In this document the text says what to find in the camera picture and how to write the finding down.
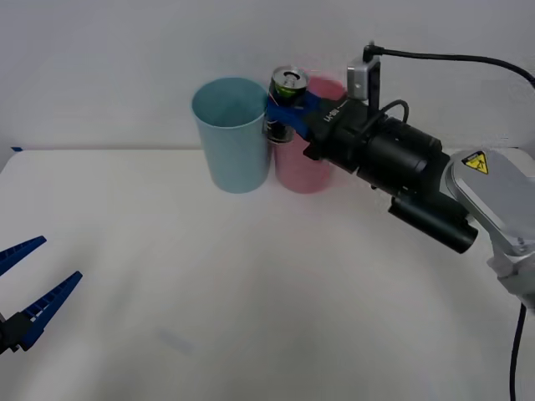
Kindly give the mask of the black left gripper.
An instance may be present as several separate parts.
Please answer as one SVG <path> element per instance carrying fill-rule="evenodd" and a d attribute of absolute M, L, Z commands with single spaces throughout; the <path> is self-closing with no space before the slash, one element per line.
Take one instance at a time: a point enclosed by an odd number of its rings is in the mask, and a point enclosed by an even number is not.
<path fill-rule="evenodd" d="M 43 245 L 47 239 L 38 236 L 1 251 L 0 275 L 8 272 L 23 258 Z M 45 327 L 62 307 L 83 275 L 76 271 L 51 291 L 10 318 L 1 316 L 1 353 L 18 349 L 28 351 L 43 334 Z"/>

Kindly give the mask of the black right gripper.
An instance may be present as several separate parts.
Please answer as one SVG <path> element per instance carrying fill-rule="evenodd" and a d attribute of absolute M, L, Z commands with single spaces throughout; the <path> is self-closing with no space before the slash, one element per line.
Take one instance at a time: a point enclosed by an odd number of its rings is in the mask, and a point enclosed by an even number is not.
<path fill-rule="evenodd" d="M 304 156 L 327 160 L 342 170 L 355 172 L 369 142 L 368 132 L 380 118 L 380 112 L 359 100 L 328 100 L 307 90 L 290 106 L 268 101 L 266 118 L 282 126 L 268 131 L 267 137 L 273 143 L 289 143 L 283 131 L 290 128 L 308 143 Z"/>

